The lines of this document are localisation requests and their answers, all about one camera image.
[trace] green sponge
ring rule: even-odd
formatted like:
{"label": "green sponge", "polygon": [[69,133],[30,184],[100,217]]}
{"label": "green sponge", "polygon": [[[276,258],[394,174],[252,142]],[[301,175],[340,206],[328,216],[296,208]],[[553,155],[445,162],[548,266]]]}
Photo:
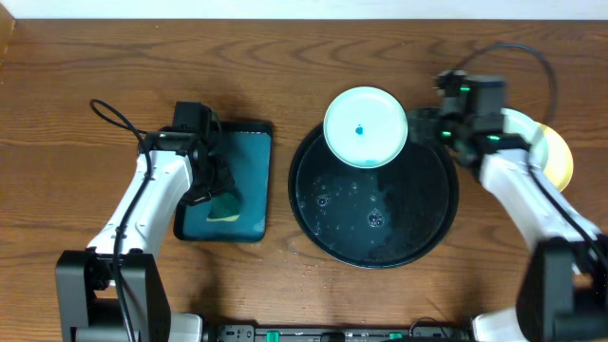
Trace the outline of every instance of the green sponge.
{"label": "green sponge", "polygon": [[234,222],[240,215],[240,203],[235,195],[223,193],[211,199],[211,210],[207,222]]}

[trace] round black tray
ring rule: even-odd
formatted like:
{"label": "round black tray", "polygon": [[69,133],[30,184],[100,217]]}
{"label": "round black tray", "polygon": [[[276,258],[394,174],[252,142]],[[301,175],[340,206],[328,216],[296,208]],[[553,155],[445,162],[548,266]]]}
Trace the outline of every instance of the round black tray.
{"label": "round black tray", "polygon": [[295,152],[289,199],[302,231],[325,253],[353,266],[391,268],[422,257],[447,233],[458,178],[442,146],[410,139],[384,166],[348,166],[320,124]]}

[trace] water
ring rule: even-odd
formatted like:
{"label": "water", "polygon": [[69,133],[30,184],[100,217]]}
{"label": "water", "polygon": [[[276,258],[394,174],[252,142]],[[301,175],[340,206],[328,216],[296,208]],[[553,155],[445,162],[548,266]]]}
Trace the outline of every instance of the water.
{"label": "water", "polygon": [[330,202],[330,194],[323,194],[316,197],[316,203],[320,206],[326,206]]}
{"label": "water", "polygon": [[378,210],[377,208],[373,209],[368,214],[368,222],[370,223],[370,226],[372,228],[382,227],[384,225],[384,217],[382,216],[380,210]]}

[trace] wooden table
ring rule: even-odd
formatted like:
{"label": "wooden table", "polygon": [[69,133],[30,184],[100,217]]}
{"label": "wooden table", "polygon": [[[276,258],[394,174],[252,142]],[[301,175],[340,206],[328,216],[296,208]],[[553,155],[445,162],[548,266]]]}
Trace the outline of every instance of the wooden table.
{"label": "wooden table", "polygon": [[[18,21],[0,73],[0,338],[56,341],[54,265],[84,249],[133,175],[136,141],[102,122],[91,98],[141,129],[169,124],[176,101],[202,101],[223,120],[271,121],[274,158],[260,243],[173,237],[159,269],[174,311],[213,322],[408,325],[514,304],[528,259],[499,203],[460,170],[458,215],[413,264],[360,270],[318,250],[295,223],[287,176],[295,149],[330,101],[380,86],[406,110],[438,104],[432,78],[475,48],[516,41],[544,52],[560,81],[552,126],[575,173],[564,194],[608,229],[608,24],[501,21]],[[502,74],[508,103],[539,120],[542,70],[496,52],[472,72]]]}

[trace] cable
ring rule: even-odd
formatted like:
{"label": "cable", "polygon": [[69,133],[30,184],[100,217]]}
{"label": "cable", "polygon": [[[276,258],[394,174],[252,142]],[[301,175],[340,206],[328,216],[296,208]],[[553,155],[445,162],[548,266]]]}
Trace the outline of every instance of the cable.
{"label": "cable", "polygon": [[[541,62],[542,68],[547,76],[547,82],[549,85],[549,104],[547,105],[547,108],[545,111],[543,123],[545,125],[550,125],[553,122],[553,120],[555,119],[555,115],[556,115],[557,107],[558,107],[558,81],[555,76],[555,71],[551,67],[551,64],[549,63],[549,61],[547,61],[547,59],[533,47],[525,46],[522,44],[498,43],[498,44],[495,44],[495,45],[492,45],[492,46],[489,46],[489,47],[486,47],[486,48],[483,48],[481,50],[471,53],[469,56],[464,58],[461,62],[457,63],[456,66],[454,66],[454,68],[452,69],[452,72],[455,70],[462,70],[467,64],[469,64],[471,61],[473,61],[475,58],[477,58],[481,55],[484,55],[493,50],[503,49],[503,48],[521,49],[521,50],[535,56],[539,60],[539,62]],[[534,137],[532,138],[531,149],[534,148],[534,146],[542,139],[542,136],[543,136],[542,129],[539,126],[537,128],[536,133],[534,134]],[[536,186],[539,187],[542,194],[547,198],[547,200],[549,200],[549,202],[551,202],[551,204],[555,207],[555,209],[558,211],[558,213],[560,213],[560,215],[572,226],[572,228],[574,228],[574,230],[576,230],[577,233],[580,234],[580,236],[585,241],[585,243],[596,254],[598,261],[602,264],[602,266],[608,272],[608,259],[606,258],[604,253],[600,250],[599,246],[593,241],[593,239],[587,234],[587,232],[585,232],[584,229],[582,229],[582,227],[580,227],[577,224],[577,222],[574,221],[574,219],[549,194],[549,192],[542,186],[541,182],[536,177],[535,172],[533,170],[534,166],[532,165],[532,153],[531,152],[528,153],[528,158],[526,160],[526,166],[528,169],[528,173],[530,174],[530,177],[532,178],[532,181],[536,184]]]}
{"label": "cable", "polygon": [[216,122],[218,123],[218,137],[216,138],[216,140],[213,143],[209,144],[209,152],[213,151],[214,149],[216,149],[219,144],[221,143],[221,137],[223,135],[223,131],[221,129],[221,121],[219,120],[219,115],[216,112],[212,112],[212,115],[214,118],[216,118]]}
{"label": "cable", "polygon": [[133,132],[133,129],[135,129],[138,133],[140,134],[148,134],[148,132],[141,130],[141,129],[137,129],[135,128],[133,125],[131,125],[131,127],[133,127],[133,129],[131,129],[129,127],[129,125],[124,125],[122,123],[117,123],[114,120],[106,117],[106,115],[102,114],[99,110],[97,110],[97,108],[95,107],[95,104],[100,104],[102,106],[104,106],[107,110],[111,111],[112,113],[114,113],[116,116],[118,116],[119,118],[121,118],[121,120],[124,118],[123,114],[121,114],[118,110],[116,110],[114,107],[112,107],[111,105],[105,103],[102,100],[98,100],[98,99],[93,99],[89,102],[91,109],[93,109],[93,112],[95,112],[95,114],[97,114],[98,117],[106,120],[107,122],[114,124],[115,126],[118,126],[122,129],[126,129],[126,130],[130,130],[131,132]]}
{"label": "cable", "polygon": [[[413,337],[413,336],[414,336],[414,328],[416,328],[416,326],[418,325],[418,323],[420,323],[420,321],[422,321],[422,320],[424,320],[424,319],[426,319],[426,320],[431,320],[431,321],[433,321],[433,322],[435,322],[435,323],[439,323],[439,322],[437,321],[437,319],[435,319],[435,318],[433,318],[433,317],[428,317],[428,316],[420,317],[420,318],[416,319],[416,320],[415,320],[415,321],[414,321],[414,322],[411,324],[411,326],[409,327],[409,337]],[[446,333],[446,331],[444,330],[444,328],[443,328],[443,327],[437,327],[437,328],[441,329],[441,333],[444,335],[444,337],[445,337],[445,338],[449,338],[449,336],[447,336],[447,333]]]}
{"label": "cable", "polygon": [[[97,114],[102,119],[106,120],[107,122],[109,122],[111,124],[115,124],[118,127],[128,129],[131,132],[133,132],[133,134],[137,138],[138,142],[140,143],[140,147],[142,148],[143,153],[145,155],[146,171],[145,171],[145,174],[143,175],[143,182],[142,182],[142,185],[140,185],[140,188],[137,190],[137,193],[133,197],[133,200],[131,201],[129,206],[126,208],[126,211],[124,211],[124,216],[123,216],[123,219],[121,220],[121,224],[118,227],[116,227],[116,238],[114,239],[114,254],[112,256],[112,273],[114,276],[114,282],[116,283],[116,294],[118,296],[118,301],[121,306],[121,312],[123,314],[124,328],[126,329],[126,334],[129,339],[129,342],[137,342],[139,339],[136,339],[136,337],[135,337],[135,332],[133,331],[133,324],[131,322],[131,316],[129,315],[129,310],[126,306],[126,299],[124,298],[123,276],[121,275],[121,265],[120,265],[119,255],[120,255],[120,250],[121,250],[121,242],[123,241],[123,238],[124,238],[124,229],[126,228],[126,224],[128,223],[129,217],[131,216],[133,209],[135,209],[135,206],[137,205],[138,200],[142,196],[143,190],[145,190],[145,186],[150,182],[150,179],[152,178],[151,177],[152,159],[150,158],[150,151],[148,150],[147,146],[145,146],[145,144],[143,143],[142,136],[140,135],[140,133],[142,133],[142,132],[145,133],[145,131],[141,131],[141,130],[138,130],[137,128],[135,128],[135,126],[123,114],[121,114],[121,112],[119,112],[114,107],[112,107],[111,105],[109,105],[101,100],[92,99],[89,102],[89,104],[90,104],[91,108],[93,109],[93,111],[95,112],[95,114]],[[116,116],[119,117],[125,125],[116,123],[113,120],[107,118],[104,114],[100,113],[99,110],[97,110],[97,108],[95,107],[95,104],[102,105],[105,108],[107,108],[109,111],[111,111],[112,113],[116,114]]]}

